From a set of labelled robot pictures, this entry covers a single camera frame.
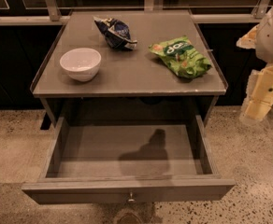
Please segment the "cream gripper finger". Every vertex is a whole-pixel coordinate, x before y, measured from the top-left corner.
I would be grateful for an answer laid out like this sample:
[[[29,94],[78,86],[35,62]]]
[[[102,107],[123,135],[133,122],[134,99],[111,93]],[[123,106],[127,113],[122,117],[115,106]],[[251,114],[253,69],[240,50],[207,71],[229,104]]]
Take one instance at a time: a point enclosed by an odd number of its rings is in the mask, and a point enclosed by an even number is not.
[[[258,26],[255,25],[248,33],[237,41],[237,46],[242,49],[254,49]]]
[[[256,124],[265,118],[272,106],[273,63],[268,63],[261,71],[251,71],[239,119],[244,124]]]

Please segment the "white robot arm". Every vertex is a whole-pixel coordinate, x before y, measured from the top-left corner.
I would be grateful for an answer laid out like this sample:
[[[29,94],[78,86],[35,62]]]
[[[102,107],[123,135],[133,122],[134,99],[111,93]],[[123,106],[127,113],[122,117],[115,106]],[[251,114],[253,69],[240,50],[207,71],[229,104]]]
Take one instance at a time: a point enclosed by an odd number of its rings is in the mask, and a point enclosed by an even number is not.
[[[243,49],[255,49],[256,57],[266,63],[261,70],[252,70],[240,119],[253,125],[262,121],[273,106],[273,7],[260,23],[237,41]]]

